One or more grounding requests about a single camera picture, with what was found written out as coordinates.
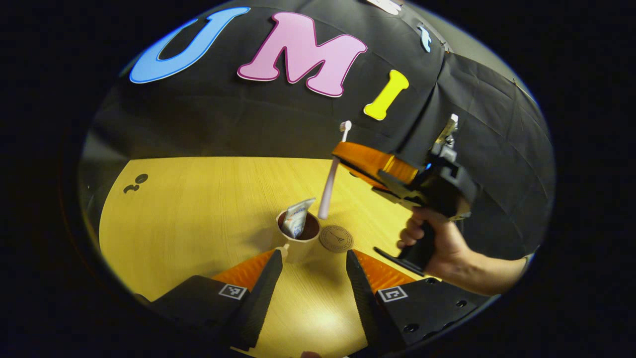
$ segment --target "pink letter m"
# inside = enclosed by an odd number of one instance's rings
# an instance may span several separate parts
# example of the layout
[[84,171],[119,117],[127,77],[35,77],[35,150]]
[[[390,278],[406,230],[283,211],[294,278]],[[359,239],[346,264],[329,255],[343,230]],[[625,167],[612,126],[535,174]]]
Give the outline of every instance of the pink letter m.
[[347,72],[356,57],[366,51],[366,45],[351,35],[340,35],[318,46],[314,20],[310,17],[280,12],[272,18],[276,25],[252,62],[238,68],[238,75],[247,80],[275,80],[280,74],[276,61],[285,50],[289,83],[300,81],[322,64],[320,71],[307,80],[307,87],[325,96],[342,96]]

